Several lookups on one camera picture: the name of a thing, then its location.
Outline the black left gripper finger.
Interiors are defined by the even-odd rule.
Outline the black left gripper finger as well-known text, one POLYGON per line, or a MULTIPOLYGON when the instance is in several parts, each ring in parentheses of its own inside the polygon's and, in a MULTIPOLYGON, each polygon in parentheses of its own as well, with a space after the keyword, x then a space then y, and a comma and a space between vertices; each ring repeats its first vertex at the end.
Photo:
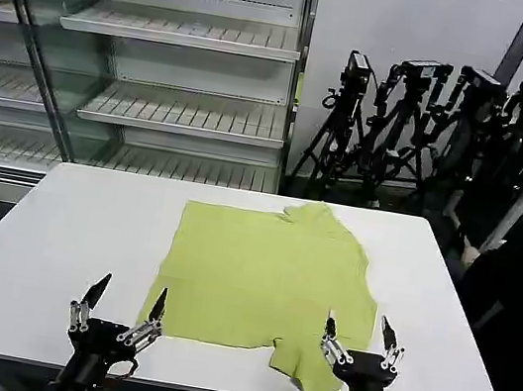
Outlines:
POLYGON ((101 299, 108 283, 111 280, 111 273, 105 275, 101 280, 89 287, 85 292, 83 298, 79 301, 71 301, 69 303, 69 327, 71 332, 85 333, 89 327, 89 317, 93 308, 101 299))
POLYGON ((156 303, 153 305, 148 318, 135 327, 128 328, 123 333, 118 334, 117 342, 134 349, 144 350, 162 335, 162 317, 165 311, 165 299, 167 289, 160 292, 156 303))

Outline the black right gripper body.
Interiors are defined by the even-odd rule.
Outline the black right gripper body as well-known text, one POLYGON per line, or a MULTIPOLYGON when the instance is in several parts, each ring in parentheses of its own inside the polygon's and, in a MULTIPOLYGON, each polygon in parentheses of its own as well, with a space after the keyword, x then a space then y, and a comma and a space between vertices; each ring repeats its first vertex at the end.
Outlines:
POLYGON ((353 360, 335 361, 333 374, 347 384, 349 391, 384 391, 397 378, 397 371, 383 364, 383 356, 352 350, 353 360))

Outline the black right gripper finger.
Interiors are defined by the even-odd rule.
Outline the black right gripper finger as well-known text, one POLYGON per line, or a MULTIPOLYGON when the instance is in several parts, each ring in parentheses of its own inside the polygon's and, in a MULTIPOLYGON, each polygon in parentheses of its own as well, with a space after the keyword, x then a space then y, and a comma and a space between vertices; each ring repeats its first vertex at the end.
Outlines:
POLYGON ((382 316, 381 320, 381 332, 385 353, 380 366, 391 373, 397 373, 398 362, 402 358, 405 349, 399 345, 395 330, 390 325, 386 316, 382 316))
POLYGON ((327 318, 320 345, 328 363, 345 365, 355 362, 350 353, 337 339, 336 321, 334 317, 329 316, 327 318))

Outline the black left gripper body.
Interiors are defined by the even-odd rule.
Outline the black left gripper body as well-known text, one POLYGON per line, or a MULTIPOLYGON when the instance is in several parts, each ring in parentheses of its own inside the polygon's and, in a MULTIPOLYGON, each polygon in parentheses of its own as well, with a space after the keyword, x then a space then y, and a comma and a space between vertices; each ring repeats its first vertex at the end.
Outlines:
POLYGON ((129 378, 136 371, 136 349, 117 342, 118 334, 125 330, 123 325, 91 318, 88 327, 85 333, 68 330, 73 355, 59 374, 59 389, 97 391, 104 387, 111 367, 120 362, 131 364, 121 378, 129 378))

